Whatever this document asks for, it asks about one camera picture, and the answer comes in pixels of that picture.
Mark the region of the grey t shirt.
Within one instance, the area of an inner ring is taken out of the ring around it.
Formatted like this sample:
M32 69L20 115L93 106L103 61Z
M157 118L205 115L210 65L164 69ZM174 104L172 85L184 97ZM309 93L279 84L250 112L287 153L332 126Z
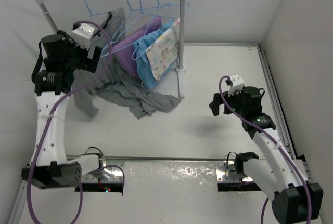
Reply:
M114 41L114 46L127 37L123 32L124 20L124 9L118 8L111 11L102 23L103 28ZM73 95L75 106L88 117L94 117L99 112L92 102L93 95L110 103L127 107L137 119L151 116L156 111L171 112L181 103L181 99L172 95L163 95L144 89L140 79L128 74L114 54L111 58L100 58L96 72L100 73L103 69L106 71L95 82L92 81L96 77L94 73L84 70L74 72L72 88L88 85Z

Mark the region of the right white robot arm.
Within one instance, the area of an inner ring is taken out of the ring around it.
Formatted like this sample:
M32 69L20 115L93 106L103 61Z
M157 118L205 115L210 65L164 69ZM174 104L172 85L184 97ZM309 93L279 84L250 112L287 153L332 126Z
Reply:
M277 222L310 223L319 217L323 189L311 183L291 159L273 120L262 111L264 93L263 88L253 86L232 95L220 91L213 95L209 108L218 116L224 105L224 114L240 118L244 131L265 156L267 163L262 164L254 152L237 154L234 172L253 179L270 201Z

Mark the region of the light blue wire hanger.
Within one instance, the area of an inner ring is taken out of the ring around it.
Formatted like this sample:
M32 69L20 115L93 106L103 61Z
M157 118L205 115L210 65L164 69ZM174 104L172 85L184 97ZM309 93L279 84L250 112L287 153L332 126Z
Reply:
M101 16L101 15L106 15L106 14L109 14L110 11L98 11L98 12L94 12L91 8L91 6L89 5L89 2L88 0L83 0L84 1L84 4L85 4L85 7L88 11L88 14L89 14L89 19L92 20L93 17L96 17L96 16Z

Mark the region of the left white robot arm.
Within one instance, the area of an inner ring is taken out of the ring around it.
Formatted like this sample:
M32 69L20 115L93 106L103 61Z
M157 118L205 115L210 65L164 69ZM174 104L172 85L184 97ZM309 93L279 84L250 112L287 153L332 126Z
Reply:
M75 70L96 72L101 47L88 57L94 31L79 27L71 34L59 30L39 42L39 56L31 75L37 103L37 132L34 153L21 177L39 189L78 187L87 169L97 169L98 156L80 162L67 160L64 146L68 93Z

